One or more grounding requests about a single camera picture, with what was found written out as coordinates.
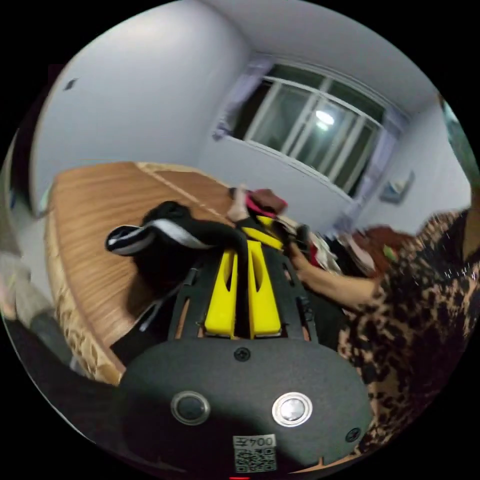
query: floor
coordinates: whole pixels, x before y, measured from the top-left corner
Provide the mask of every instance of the floor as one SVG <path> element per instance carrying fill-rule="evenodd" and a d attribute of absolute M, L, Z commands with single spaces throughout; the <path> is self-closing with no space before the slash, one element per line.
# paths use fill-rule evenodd
<path fill-rule="evenodd" d="M 34 218 L 27 201 L 22 197 L 17 197 L 11 213 L 23 253 L 22 261 L 31 270 L 31 281 L 49 300 L 52 300 L 45 259 L 45 219 Z"/>

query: hand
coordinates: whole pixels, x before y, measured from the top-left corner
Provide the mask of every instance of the hand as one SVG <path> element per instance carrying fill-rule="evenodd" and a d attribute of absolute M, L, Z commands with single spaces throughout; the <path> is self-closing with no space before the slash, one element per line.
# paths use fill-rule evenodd
<path fill-rule="evenodd" d="M 315 267 L 305 258 L 297 244 L 291 242 L 288 246 L 288 257 L 290 258 L 293 268 L 296 270 L 298 279 L 307 285 L 312 281 L 312 272 Z"/>

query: button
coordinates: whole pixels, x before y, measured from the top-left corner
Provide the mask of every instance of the button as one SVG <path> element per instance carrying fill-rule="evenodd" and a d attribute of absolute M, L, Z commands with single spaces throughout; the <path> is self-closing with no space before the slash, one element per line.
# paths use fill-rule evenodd
<path fill-rule="evenodd" d="M 282 427 L 298 427 L 312 415 L 312 402 L 303 393 L 291 391 L 275 400 L 271 414 Z"/>
<path fill-rule="evenodd" d="M 205 412 L 205 405 L 194 396 L 185 396 L 177 403 L 176 410 L 185 420 L 198 420 Z"/>
<path fill-rule="evenodd" d="M 305 405 L 298 398 L 285 400 L 280 406 L 280 415 L 287 422 L 295 422 L 305 413 Z"/>
<path fill-rule="evenodd" d="M 210 415 L 207 399 L 196 391 L 177 393 L 170 403 L 172 415 L 184 425 L 200 425 Z"/>

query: label sticker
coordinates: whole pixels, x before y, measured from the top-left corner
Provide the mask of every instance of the label sticker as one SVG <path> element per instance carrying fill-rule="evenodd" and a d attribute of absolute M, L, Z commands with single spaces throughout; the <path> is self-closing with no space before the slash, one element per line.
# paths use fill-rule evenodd
<path fill-rule="evenodd" d="M 234 436 L 235 470 L 238 474 L 273 472 L 277 469 L 275 434 Z"/>

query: leopard print clothing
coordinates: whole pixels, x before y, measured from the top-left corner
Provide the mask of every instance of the leopard print clothing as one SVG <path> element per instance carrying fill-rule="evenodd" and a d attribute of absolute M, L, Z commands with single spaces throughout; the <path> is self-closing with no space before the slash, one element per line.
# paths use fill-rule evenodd
<path fill-rule="evenodd" d="M 354 453 L 389 442 L 446 385 L 480 315 L 480 251 L 467 261 L 467 211 L 435 215 L 338 339 L 368 388 L 369 430 Z"/>

